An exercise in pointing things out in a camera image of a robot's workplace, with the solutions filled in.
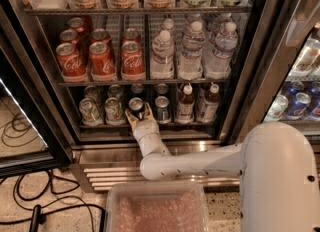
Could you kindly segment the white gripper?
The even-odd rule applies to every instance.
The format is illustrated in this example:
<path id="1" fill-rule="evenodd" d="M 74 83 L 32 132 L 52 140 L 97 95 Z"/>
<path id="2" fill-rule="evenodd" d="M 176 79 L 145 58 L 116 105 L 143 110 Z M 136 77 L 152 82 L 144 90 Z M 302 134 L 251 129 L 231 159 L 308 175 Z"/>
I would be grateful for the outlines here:
<path id="1" fill-rule="evenodd" d="M 144 138 L 158 139 L 160 137 L 159 126 L 154 119 L 152 109 L 148 102 L 144 103 L 144 119 L 139 121 L 139 119 L 134 116 L 129 109 L 125 110 L 125 115 L 127 120 L 133 130 L 133 136 L 137 142 L 140 142 Z"/>

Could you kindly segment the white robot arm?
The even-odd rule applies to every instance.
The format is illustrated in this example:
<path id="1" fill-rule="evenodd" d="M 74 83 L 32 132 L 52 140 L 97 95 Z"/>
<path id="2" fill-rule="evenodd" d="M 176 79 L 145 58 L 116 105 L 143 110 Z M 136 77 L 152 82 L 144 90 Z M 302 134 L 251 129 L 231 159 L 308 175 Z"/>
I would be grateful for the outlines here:
<path id="1" fill-rule="evenodd" d="M 140 171 L 146 179 L 237 177 L 242 232 L 319 232 L 315 154 L 299 130 L 281 122 L 262 123 L 241 143 L 174 156 L 149 106 L 141 119 L 125 114 L 142 152 Z"/>

